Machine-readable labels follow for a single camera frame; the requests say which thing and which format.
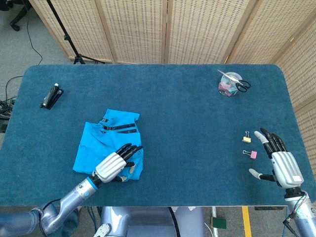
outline white sticker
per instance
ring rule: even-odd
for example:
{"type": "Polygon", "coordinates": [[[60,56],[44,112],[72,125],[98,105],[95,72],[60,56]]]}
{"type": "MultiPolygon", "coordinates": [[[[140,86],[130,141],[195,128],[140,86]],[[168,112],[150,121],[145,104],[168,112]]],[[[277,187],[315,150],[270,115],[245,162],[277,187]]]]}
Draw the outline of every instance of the white sticker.
{"type": "Polygon", "coordinates": [[[292,176],[292,177],[293,177],[293,179],[294,179],[295,182],[300,182],[300,181],[302,181],[301,176],[299,176],[299,175],[295,175],[295,176],[292,176]]]}

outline gray floor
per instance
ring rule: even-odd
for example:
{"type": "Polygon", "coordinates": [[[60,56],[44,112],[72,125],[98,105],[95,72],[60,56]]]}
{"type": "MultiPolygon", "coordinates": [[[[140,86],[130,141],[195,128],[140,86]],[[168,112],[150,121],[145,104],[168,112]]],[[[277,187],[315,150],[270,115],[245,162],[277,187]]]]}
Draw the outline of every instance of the gray floor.
{"type": "MultiPolygon", "coordinates": [[[[0,99],[5,98],[5,84],[11,78],[23,75],[25,70],[36,65],[40,57],[32,50],[26,32],[27,17],[23,18],[18,25],[21,27],[19,32],[15,32],[9,26],[9,22],[21,10],[20,5],[16,5],[8,12],[0,11],[0,99]]],[[[34,48],[43,56],[41,64],[69,64],[62,49],[49,34],[48,30],[39,19],[34,10],[30,10],[29,32],[34,48]]],[[[21,79],[15,79],[8,85],[8,97],[15,96],[18,92],[21,79]]],[[[3,134],[0,134],[0,144],[3,141],[3,134]]],[[[0,207],[2,213],[14,213],[30,210],[31,207],[0,207]]],[[[281,211],[255,211],[249,208],[252,236],[254,237],[281,237],[285,219],[285,209],[281,211]]],[[[220,237],[244,237],[244,227],[241,207],[219,207],[217,216],[227,219],[227,229],[219,230],[220,237]]],[[[209,223],[210,208],[204,209],[204,218],[209,223]]],[[[29,236],[40,237],[39,230],[29,236]]],[[[75,237],[93,236],[93,224],[87,214],[86,208],[80,212],[80,224],[73,235],[75,237]]]]}

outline blue carpet table surface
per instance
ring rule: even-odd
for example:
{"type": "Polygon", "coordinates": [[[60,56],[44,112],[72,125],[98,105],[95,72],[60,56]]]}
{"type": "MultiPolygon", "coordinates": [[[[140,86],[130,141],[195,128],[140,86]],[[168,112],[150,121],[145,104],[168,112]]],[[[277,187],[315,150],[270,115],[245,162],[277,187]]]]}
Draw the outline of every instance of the blue carpet table surface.
{"type": "Polygon", "coordinates": [[[49,65],[29,68],[0,151],[0,205],[40,205],[63,197],[86,175],[72,170],[84,123],[107,108],[140,114],[144,147],[139,181],[103,185],[84,205],[285,205],[253,134],[264,127],[283,138],[315,200],[315,181],[282,71],[275,65],[49,65]],[[226,97],[221,74],[239,73],[252,87],[226,97]],[[59,83],[64,94],[40,109],[59,83]],[[251,143],[242,142],[250,131],[251,143]],[[242,150],[257,151],[251,160],[242,150]]]}

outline yellow tape line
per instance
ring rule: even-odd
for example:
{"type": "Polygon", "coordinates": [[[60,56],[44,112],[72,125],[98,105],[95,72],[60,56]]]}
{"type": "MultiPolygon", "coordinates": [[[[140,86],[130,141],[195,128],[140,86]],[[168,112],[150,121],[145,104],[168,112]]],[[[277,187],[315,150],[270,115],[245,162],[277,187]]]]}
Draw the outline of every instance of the yellow tape line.
{"type": "Polygon", "coordinates": [[[243,218],[243,225],[245,228],[245,237],[251,237],[249,211],[248,211],[247,206],[242,206],[242,218],[243,218]]]}

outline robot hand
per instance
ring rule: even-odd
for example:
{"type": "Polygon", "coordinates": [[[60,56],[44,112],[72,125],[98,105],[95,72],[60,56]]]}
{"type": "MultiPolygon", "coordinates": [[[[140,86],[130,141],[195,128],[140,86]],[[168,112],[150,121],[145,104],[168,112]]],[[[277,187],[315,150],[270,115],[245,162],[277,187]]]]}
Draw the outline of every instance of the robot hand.
{"type": "Polygon", "coordinates": [[[264,135],[255,131],[255,136],[268,153],[273,166],[273,175],[258,173],[254,169],[249,169],[249,172],[257,179],[276,181],[283,189],[300,187],[304,179],[292,153],[287,151],[279,136],[264,128],[260,130],[264,135]]]}
{"type": "Polygon", "coordinates": [[[92,176],[98,176],[102,183],[110,181],[124,182],[125,176],[117,176],[124,168],[129,168],[129,173],[132,174],[135,169],[134,162],[126,162],[137,151],[143,147],[132,146],[131,143],[125,144],[116,152],[109,154],[100,164],[97,165],[92,176]]]}

